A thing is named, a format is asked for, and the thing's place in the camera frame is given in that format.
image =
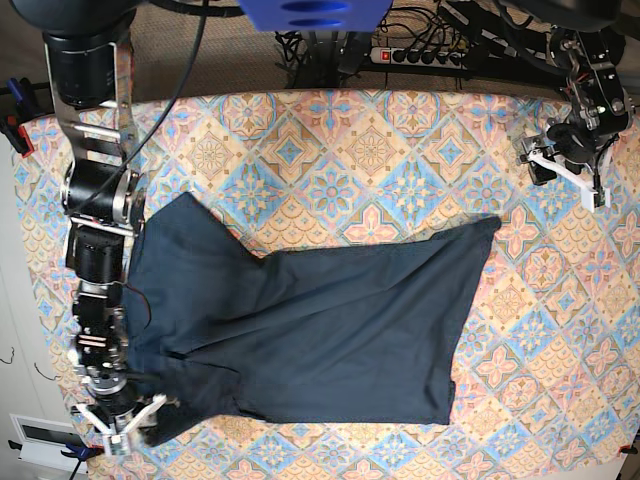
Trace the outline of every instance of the screw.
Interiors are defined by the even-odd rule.
[[[614,98],[611,102],[611,109],[614,113],[620,113],[624,110],[624,103],[619,98]]]

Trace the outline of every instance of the wall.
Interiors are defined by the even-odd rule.
[[[17,459],[7,440],[18,441],[10,413],[69,423],[55,382],[41,377],[33,363],[53,376],[31,290],[18,221],[10,146],[0,135],[0,479],[69,478],[69,472],[40,468]]]

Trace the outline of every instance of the table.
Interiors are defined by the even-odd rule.
[[[163,103],[138,105],[141,131]],[[180,100],[145,149],[146,215],[191,191],[251,251],[427,238],[496,213],[497,233],[453,366],[451,425],[292,424],[217,417],[93,478],[506,480],[608,462],[640,426],[640,132],[615,147],[613,207],[559,179],[531,185],[513,144],[568,106],[457,93],[308,91]],[[85,114],[109,121],[108,111]],[[86,401],[66,349],[56,121],[14,155],[40,322],[65,404]],[[87,426],[78,423],[85,432]]]

